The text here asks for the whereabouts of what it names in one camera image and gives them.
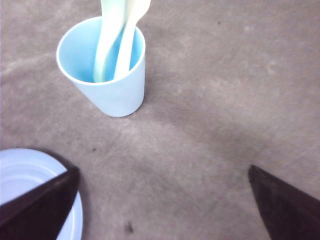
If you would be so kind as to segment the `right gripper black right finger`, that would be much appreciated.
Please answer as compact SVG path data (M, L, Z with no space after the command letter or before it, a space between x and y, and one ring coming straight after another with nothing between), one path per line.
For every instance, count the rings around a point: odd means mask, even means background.
M272 240L318 240L320 201L251 165L248 180L259 214Z

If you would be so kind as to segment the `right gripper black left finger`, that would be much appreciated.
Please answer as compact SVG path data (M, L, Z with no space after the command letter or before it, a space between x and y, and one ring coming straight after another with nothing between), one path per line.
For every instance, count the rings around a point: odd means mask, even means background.
M50 179L0 206L2 240L55 240L74 204L78 167Z

